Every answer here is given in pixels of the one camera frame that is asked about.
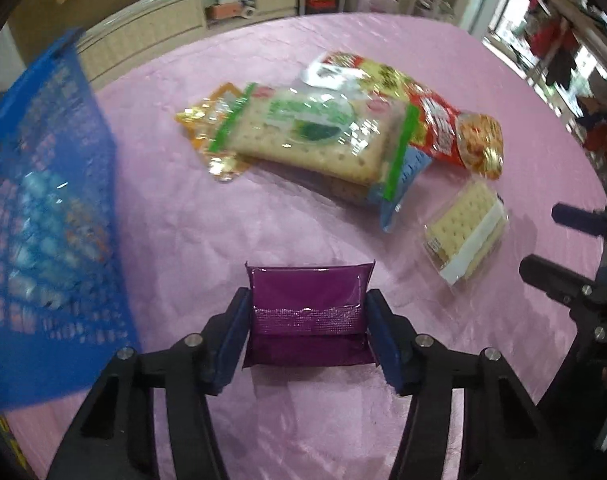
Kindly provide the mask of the pink gift bag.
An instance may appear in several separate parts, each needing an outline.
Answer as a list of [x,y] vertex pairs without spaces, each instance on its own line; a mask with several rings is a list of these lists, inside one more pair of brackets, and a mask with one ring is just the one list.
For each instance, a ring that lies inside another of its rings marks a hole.
[[398,0],[358,0],[357,11],[361,13],[398,14]]

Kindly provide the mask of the blue plastic basket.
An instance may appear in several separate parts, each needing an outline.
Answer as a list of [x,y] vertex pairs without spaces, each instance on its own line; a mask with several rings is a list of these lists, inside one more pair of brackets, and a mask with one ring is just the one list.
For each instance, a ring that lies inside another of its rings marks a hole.
[[139,343],[119,260],[117,148],[79,32],[0,101],[0,413],[90,387]]

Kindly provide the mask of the light blue striped snack bag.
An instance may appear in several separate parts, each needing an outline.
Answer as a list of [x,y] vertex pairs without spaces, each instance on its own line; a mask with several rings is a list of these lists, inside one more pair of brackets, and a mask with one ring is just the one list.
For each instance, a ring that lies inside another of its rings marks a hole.
[[8,253],[11,296],[43,309],[64,309],[105,258],[103,230],[72,184],[49,170],[25,174]]

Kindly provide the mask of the blue mint gum pack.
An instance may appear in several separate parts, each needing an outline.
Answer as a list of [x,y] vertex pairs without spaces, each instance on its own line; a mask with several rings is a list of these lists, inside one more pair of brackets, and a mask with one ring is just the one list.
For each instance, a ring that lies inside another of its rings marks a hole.
[[384,197],[384,184],[376,183],[362,186],[343,180],[328,179],[329,194],[354,205],[375,210],[379,226],[390,232],[397,212],[401,208],[404,195],[409,191],[415,179],[431,164],[433,159],[417,148],[409,146],[401,164],[395,194],[390,200]]

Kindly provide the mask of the cream TV cabinet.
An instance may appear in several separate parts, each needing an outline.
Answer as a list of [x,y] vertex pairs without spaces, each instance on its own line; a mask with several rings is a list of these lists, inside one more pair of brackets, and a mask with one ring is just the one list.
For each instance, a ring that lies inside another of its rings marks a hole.
[[242,0],[242,13],[217,20],[216,0],[140,0],[88,29],[77,42],[83,71],[98,90],[185,44],[247,25],[290,18],[298,0]]

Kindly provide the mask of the red yellow snack bag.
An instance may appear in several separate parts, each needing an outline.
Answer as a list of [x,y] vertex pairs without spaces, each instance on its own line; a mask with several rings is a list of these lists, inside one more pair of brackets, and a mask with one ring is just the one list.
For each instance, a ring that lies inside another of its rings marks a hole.
[[352,53],[329,52],[302,72],[302,81],[311,87],[374,93],[410,104],[418,110],[412,146],[477,176],[489,180],[502,176],[504,141],[497,119],[460,110],[390,65]]

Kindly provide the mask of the small clear cracker pack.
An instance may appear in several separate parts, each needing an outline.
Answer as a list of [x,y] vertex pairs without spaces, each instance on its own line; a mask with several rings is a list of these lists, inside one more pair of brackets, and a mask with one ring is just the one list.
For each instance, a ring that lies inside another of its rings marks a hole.
[[424,226],[423,244],[440,277],[453,286],[469,280],[509,224],[502,198],[482,180],[468,179]]

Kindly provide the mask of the wooden clothes rack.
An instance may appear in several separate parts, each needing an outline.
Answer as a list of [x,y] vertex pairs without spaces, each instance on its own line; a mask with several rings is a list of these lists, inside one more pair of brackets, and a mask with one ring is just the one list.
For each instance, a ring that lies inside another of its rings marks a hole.
[[569,54],[586,48],[607,75],[607,37],[597,20],[570,0],[530,0],[538,19],[524,28],[523,35],[537,62],[526,73],[526,79],[538,84],[550,73],[550,66],[561,51]]

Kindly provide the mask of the orange gold snack packet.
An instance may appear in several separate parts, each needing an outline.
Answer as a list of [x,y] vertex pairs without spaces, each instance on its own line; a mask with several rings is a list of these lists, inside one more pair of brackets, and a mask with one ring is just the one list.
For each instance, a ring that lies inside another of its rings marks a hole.
[[226,82],[207,98],[174,115],[174,120],[183,128],[183,136],[190,141],[208,174],[221,183],[234,180],[250,167],[247,158],[232,152],[212,151],[218,128],[241,96],[238,87]]

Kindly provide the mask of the purple snack packet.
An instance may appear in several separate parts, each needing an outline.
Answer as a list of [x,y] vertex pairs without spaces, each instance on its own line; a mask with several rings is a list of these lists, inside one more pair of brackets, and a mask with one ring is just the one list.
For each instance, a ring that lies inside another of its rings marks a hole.
[[247,266],[253,313],[244,365],[372,364],[365,295],[374,266]]

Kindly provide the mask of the green cracker pack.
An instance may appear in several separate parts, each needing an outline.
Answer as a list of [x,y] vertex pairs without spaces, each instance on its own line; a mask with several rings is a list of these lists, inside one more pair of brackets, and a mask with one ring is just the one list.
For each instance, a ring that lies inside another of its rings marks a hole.
[[377,92],[249,84],[210,151],[378,186],[392,200],[415,125],[410,104]]

